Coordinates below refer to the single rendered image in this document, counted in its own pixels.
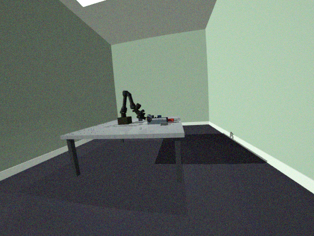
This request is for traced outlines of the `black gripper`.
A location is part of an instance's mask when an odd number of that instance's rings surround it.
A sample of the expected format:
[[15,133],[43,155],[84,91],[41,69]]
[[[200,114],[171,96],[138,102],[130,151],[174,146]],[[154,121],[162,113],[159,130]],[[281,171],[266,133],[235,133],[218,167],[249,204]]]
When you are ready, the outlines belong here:
[[141,113],[141,114],[140,114],[139,112],[140,112],[140,110],[138,110],[138,111],[136,112],[136,115],[137,115],[136,117],[137,117],[137,118],[139,118],[139,117],[140,117],[140,119],[144,119],[144,120],[146,120],[146,118],[144,118],[144,117],[145,117],[145,116],[144,116],[144,115],[145,115],[145,113]]

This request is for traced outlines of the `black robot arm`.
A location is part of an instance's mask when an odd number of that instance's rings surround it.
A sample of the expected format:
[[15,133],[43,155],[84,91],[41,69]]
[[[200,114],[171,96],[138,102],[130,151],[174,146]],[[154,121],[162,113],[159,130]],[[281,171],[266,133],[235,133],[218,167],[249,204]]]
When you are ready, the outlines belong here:
[[[122,104],[120,113],[121,113],[121,118],[125,118],[126,113],[127,113],[127,108],[126,108],[127,96],[130,102],[130,109],[133,109],[132,112],[136,113],[140,109],[141,105],[139,103],[137,103],[136,105],[134,104],[132,96],[131,96],[132,94],[128,92],[127,90],[123,91],[122,94],[123,94],[123,104]],[[139,111],[140,114],[143,114],[143,112],[145,112],[145,110],[143,109]]]

